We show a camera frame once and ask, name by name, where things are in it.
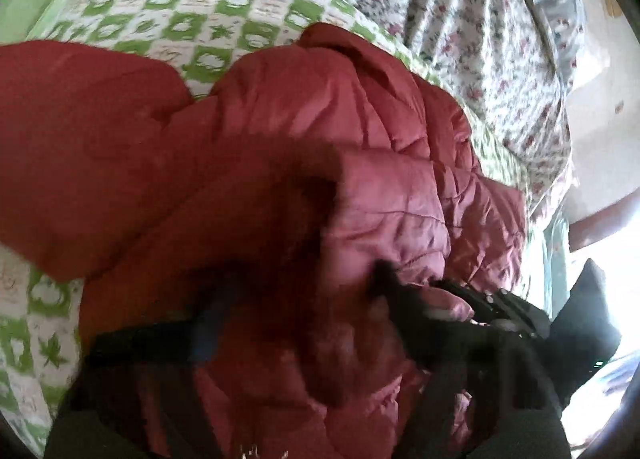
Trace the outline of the red quilted puffer jacket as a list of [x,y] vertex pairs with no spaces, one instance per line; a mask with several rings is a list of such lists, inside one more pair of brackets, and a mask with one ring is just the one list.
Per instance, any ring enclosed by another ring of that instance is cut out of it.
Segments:
[[42,444],[79,352],[199,309],[218,346],[191,379],[224,457],[390,457],[426,376],[373,265],[465,320],[435,281],[512,286],[526,223],[457,101],[337,26],[203,99],[151,58],[3,46],[1,406]]

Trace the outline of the dark wooden furniture edge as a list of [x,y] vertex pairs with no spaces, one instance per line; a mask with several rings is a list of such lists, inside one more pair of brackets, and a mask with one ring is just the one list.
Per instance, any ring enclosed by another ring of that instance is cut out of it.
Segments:
[[610,237],[629,224],[639,210],[639,197],[631,194],[607,208],[570,225],[570,252],[593,245]]

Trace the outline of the red floral white quilt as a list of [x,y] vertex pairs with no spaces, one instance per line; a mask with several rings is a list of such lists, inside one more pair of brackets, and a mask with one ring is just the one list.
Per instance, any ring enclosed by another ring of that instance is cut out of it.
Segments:
[[549,43],[528,0],[346,0],[452,87],[525,165],[536,214],[570,189],[572,141]]

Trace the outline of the green white patterned blanket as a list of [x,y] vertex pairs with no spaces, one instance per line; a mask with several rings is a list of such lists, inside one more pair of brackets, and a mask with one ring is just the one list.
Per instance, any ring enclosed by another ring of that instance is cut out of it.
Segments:
[[[483,172],[523,194],[521,165],[452,85],[439,82],[404,46],[344,0],[51,0],[41,18],[19,19],[16,13],[24,5],[25,0],[2,0],[1,49],[17,43],[54,41],[151,58],[173,67],[196,99],[205,98],[224,72],[242,57],[292,45],[318,23],[337,26],[384,50],[410,72],[454,98],[470,124],[472,146]],[[203,323],[204,339],[215,341],[215,348],[204,353],[196,368],[217,348],[219,325],[199,309],[189,314]],[[77,354],[66,391],[85,352]],[[42,444],[23,431],[22,417],[8,415],[1,406],[10,428],[33,453],[42,453],[46,447],[52,420],[66,391],[44,421],[46,438]]]

